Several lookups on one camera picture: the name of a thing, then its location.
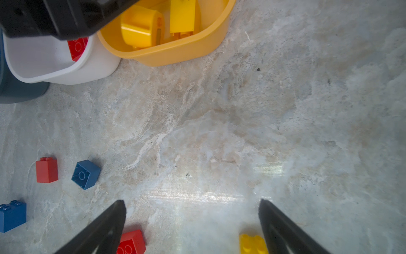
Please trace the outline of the dark blue square lego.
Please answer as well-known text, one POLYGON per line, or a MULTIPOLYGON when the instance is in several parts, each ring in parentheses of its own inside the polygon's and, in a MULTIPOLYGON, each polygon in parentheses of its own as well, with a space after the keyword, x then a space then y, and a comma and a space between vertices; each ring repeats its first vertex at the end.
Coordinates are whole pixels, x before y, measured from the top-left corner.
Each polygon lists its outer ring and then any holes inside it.
POLYGON ((101 168, 89 160, 84 160, 76 164, 72 181, 83 190, 93 187, 100 175, 101 168))

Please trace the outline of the yellow round lego piece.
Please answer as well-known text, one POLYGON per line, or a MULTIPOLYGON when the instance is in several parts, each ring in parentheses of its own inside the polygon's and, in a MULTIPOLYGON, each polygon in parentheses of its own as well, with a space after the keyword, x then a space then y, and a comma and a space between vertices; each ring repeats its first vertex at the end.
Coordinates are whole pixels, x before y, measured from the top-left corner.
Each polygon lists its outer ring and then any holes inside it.
POLYGON ((159 11, 133 5, 120 15, 120 27, 124 42, 135 49, 163 44, 165 21, 159 11))

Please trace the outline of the yellow lego brick front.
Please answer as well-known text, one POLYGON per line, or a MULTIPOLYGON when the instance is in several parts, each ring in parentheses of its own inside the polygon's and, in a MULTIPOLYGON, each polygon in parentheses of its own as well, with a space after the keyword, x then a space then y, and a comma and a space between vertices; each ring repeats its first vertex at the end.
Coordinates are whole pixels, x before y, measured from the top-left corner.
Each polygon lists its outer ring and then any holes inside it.
POLYGON ((241 234, 240 240, 240 254, 269 254, 265 240, 261 236, 249 236, 241 234))

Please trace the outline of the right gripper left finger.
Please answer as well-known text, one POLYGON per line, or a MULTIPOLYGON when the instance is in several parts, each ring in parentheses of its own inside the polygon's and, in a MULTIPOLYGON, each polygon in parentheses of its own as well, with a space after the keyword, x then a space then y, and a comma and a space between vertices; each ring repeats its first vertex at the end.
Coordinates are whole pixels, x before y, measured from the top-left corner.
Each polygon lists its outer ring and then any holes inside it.
POLYGON ((125 219, 125 203, 117 200, 56 253, 114 254, 120 243, 125 219))

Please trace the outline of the yellow lego brick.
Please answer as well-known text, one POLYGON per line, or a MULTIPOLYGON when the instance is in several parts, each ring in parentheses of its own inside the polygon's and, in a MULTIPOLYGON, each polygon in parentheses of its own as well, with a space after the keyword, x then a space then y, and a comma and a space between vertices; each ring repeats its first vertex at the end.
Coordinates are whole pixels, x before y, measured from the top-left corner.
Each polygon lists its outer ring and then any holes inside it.
POLYGON ((265 240, 261 236, 249 236, 241 234, 240 240, 240 254, 269 254, 265 240))
POLYGON ((170 1, 170 33, 182 39, 200 32, 201 11, 197 0, 170 1))

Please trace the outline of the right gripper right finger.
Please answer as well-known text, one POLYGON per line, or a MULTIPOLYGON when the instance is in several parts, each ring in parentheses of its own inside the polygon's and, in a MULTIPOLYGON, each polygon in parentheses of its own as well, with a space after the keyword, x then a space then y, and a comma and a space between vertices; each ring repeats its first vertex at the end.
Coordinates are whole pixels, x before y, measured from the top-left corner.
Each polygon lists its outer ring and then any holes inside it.
POLYGON ((329 253, 268 200, 260 202, 259 220, 266 246, 273 254, 329 253))

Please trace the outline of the yellow plastic bin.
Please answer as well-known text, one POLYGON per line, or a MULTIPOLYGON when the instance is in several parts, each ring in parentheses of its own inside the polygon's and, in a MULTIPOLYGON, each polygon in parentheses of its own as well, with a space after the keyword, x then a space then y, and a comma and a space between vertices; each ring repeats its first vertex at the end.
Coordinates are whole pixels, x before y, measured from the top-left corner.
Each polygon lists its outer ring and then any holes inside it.
POLYGON ((200 32, 184 39, 174 39, 169 33, 170 2, 138 1, 136 4, 157 10, 165 17, 165 39, 162 45, 134 49, 121 35, 120 18, 104 26, 97 35, 102 45, 113 55, 134 59, 146 66, 158 67, 196 59, 212 53, 227 35, 230 15, 235 1, 199 1, 201 11, 200 32))

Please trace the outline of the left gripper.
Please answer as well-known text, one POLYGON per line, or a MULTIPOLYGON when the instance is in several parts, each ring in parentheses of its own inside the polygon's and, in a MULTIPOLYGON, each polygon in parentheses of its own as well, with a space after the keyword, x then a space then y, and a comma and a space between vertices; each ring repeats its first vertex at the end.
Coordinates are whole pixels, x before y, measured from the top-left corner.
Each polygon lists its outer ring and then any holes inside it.
POLYGON ((138 0, 1 0, 1 29, 9 38, 89 37, 138 0))

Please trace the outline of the small red lego brick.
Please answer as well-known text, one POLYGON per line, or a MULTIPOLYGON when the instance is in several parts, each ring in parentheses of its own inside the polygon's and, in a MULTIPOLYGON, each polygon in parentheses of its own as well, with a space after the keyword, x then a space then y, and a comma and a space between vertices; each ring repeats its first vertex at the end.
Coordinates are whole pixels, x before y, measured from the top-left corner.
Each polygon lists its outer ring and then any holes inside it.
POLYGON ((36 161, 38 183, 52 183, 59 179, 58 162, 53 157, 42 157, 36 161))

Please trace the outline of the dark teal plastic bin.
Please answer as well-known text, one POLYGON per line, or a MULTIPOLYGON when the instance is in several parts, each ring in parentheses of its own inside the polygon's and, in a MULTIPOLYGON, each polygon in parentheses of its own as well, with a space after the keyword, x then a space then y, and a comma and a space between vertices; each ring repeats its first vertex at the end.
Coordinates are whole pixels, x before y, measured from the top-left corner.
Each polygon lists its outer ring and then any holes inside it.
POLYGON ((1 104, 14 104, 38 98, 46 93, 49 82, 34 84, 18 80, 10 71, 5 58, 3 31, 1 30, 1 104))

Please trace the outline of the blue lego brick front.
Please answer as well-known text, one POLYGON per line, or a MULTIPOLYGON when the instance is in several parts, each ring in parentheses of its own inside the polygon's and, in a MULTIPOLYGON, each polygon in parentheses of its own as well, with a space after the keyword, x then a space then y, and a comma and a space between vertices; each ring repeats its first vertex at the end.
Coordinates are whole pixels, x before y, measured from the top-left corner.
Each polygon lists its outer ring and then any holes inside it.
POLYGON ((9 204, 1 204, 1 233, 6 233, 26 223, 27 205, 13 200, 9 204))

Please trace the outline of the white plastic bin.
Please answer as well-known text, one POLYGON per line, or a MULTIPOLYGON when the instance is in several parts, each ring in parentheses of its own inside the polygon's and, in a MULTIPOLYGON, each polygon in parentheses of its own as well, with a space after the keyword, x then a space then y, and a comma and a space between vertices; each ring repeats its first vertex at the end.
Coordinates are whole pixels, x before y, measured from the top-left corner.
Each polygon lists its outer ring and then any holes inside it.
POLYGON ((88 43, 77 62, 72 61, 67 41, 52 36, 3 37, 5 58, 12 74, 20 81, 33 84, 46 81, 78 85, 111 75, 120 57, 111 54, 97 35, 88 43))

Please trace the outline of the red lego brick front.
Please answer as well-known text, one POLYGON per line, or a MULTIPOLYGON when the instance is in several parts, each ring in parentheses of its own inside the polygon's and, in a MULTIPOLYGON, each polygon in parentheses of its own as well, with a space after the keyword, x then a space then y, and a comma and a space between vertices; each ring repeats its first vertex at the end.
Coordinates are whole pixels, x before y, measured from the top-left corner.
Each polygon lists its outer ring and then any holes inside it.
POLYGON ((121 236, 116 254, 144 254, 146 249, 142 231, 135 230, 121 236))

